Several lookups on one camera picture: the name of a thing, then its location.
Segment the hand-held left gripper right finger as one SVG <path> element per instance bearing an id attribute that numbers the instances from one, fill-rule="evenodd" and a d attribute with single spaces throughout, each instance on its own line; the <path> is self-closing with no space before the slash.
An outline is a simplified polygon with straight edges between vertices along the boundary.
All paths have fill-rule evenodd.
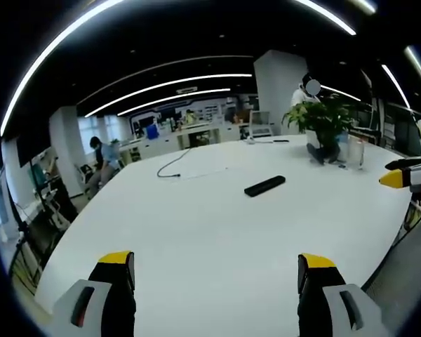
<path id="1" fill-rule="evenodd" d="M 323 256 L 298 256 L 298 296 L 300 336 L 391 336 L 380 307 Z"/>

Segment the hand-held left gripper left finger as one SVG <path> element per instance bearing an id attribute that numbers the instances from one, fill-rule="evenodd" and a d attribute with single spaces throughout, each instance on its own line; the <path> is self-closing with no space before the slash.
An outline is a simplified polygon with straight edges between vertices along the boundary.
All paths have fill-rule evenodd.
<path id="1" fill-rule="evenodd" d="M 134 253 L 103 256 L 88 279 L 75 282 L 55 303 L 52 335 L 133 336 L 134 293 Z"/>

